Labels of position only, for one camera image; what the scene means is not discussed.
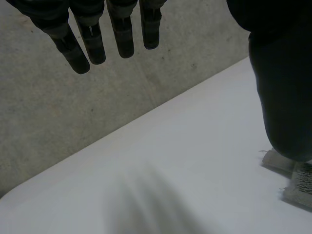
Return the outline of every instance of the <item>white tabletop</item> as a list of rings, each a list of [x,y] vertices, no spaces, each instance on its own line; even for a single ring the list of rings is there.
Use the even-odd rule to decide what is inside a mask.
[[[104,234],[118,172],[150,161],[209,233],[310,233],[261,167],[266,137],[247,59],[70,156],[0,200],[0,234]]]

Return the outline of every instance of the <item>white surface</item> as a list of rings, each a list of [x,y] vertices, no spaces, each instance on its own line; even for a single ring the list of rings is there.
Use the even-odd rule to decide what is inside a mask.
[[[210,233],[309,233],[311,213],[279,200],[287,179],[260,166],[270,147],[245,59],[9,192],[0,234],[107,233],[109,188],[144,158]]]

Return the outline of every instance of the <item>floor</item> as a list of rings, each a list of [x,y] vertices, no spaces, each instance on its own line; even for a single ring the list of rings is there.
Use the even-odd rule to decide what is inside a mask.
[[[46,34],[0,2],[0,197],[248,55],[248,33],[226,1],[168,0],[162,13],[160,46],[148,51],[135,8],[136,52],[122,59],[105,10],[106,62],[78,75]]]

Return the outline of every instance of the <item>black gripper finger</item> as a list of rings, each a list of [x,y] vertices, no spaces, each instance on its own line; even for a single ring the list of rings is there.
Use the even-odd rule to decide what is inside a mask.
[[[95,65],[104,63],[106,55],[99,23],[85,26],[77,18],[76,22],[91,63]]]
[[[143,42],[146,49],[155,49],[159,45],[160,8],[165,1],[139,0]]]
[[[134,54],[132,24],[130,15],[137,0],[109,0],[107,8],[120,56],[124,59]]]

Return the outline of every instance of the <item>gray cloth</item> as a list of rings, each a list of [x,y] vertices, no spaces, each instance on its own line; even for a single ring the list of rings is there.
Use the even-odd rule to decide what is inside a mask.
[[[285,188],[283,196],[290,202],[312,208],[312,165],[295,162],[280,155],[275,149],[269,150],[263,165],[284,172],[292,172],[290,185]]]

